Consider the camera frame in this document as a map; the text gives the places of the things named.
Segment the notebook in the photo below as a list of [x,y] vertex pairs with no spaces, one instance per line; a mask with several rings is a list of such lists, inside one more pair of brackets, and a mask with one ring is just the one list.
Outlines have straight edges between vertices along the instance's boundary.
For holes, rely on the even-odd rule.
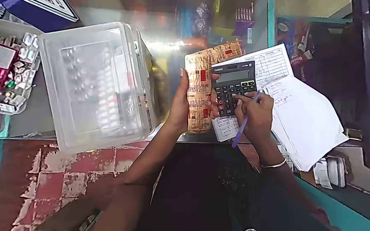
[[[255,61],[255,82],[258,91],[263,90],[264,86],[272,81],[294,74],[284,44],[230,59],[212,67],[252,60]],[[234,138],[239,132],[234,115],[216,118],[212,120],[212,125],[219,142]]]

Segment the purple pen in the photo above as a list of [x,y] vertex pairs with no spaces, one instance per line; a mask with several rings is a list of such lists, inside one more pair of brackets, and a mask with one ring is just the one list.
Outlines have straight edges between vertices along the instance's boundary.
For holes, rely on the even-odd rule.
[[[258,101],[258,97],[260,96],[260,92],[258,91],[255,96],[254,96],[254,100],[257,102]],[[239,140],[240,140],[240,137],[242,136],[242,133],[243,133],[243,130],[245,129],[245,126],[246,126],[246,123],[248,122],[248,113],[245,115],[244,119],[243,119],[243,122],[239,128],[239,132],[238,134],[236,135],[235,137],[235,140],[234,142],[232,143],[232,147],[233,148],[236,148],[236,146],[239,144]]]

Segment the bracelet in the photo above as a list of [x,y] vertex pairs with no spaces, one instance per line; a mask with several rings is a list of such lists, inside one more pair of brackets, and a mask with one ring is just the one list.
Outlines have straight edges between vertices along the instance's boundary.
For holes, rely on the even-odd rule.
[[262,165],[262,168],[277,168],[277,167],[280,167],[282,165],[284,165],[286,163],[286,159],[284,158],[284,161],[282,161],[282,163],[280,164],[275,164],[275,165],[270,165],[270,166],[263,166]]

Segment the calculator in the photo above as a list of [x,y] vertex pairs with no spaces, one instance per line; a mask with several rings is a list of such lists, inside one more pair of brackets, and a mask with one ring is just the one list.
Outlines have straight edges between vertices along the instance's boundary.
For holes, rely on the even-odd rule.
[[218,95],[219,116],[233,116],[237,101],[232,94],[244,95],[256,91],[255,61],[232,63],[212,67],[212,73],[220,75],[212,81],[212,87]]

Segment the wall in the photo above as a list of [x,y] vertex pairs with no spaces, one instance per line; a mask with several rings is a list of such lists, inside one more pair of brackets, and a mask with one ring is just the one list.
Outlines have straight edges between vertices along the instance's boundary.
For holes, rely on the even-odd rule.
[[276,14],[286,16],[307,16],[327,18],[348,4],[351,0],[275,0]]

